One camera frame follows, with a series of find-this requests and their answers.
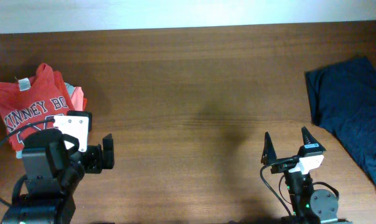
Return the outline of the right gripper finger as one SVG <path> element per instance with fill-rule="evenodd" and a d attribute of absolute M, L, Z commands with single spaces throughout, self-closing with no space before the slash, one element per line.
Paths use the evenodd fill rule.
<path fill-rule="evenodd" d="M 324 153 L 325 147 L 313 137 L 305 126 L 301 128 L 301 133 L 304 145 L 299 148 L 298 155 L 300 157 L 319 156 Z"/>
<path fill-rule="evenodd" d="M 263 165 L 269 165 L 277 160 L 276 152 L 271 141 L 269 132 L 265 133 L 265 142 L 263 147 L 263 152 L 261 156 L 261 163 Z"/>

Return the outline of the orange red t-shirt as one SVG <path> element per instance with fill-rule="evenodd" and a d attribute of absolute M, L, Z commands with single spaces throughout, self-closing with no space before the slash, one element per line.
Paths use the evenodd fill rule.
<path fill-rule="evenodd" d="M 27 124 L 82 110 L 74 106 L 62 74 L 42 63 L 34 76 L 14 83 L 0 82 L 0 116 L 7 133 Z"/>

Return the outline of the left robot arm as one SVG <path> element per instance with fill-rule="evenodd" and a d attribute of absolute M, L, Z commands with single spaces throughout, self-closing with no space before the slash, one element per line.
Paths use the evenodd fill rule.
<path fill-rule="evenodd" d="M 76 209 L 73 193 L 85 174 L 99 174 L 115 164 L 111 134 L 85 152 L 77 149 L 77 138 L 58 129 L 31 134 L 24 144 L 26 173 L 14 186 L 3 223 L 70 223 Z"/>

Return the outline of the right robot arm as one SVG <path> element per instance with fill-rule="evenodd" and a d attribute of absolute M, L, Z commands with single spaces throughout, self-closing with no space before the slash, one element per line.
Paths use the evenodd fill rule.
<path fill-rule="evenodd" d="M 339 192 L 325 182 L 313 182 L 310 171 L 317 169 L 324 160 L 326 149 L 308 131 L 301 128 L 303 145 L 296 155 L 277 158 L 271 136 L 265 133 L 265 143 L 261 157 L 263 167 L 271 169 L 272 174 L 283 174 L 288 189 L 291 209 L 280 196 L 260 175 L 263 183 L 281 202 L 288 215 L 281 219 L 282 223 L 337 223 Z"/>

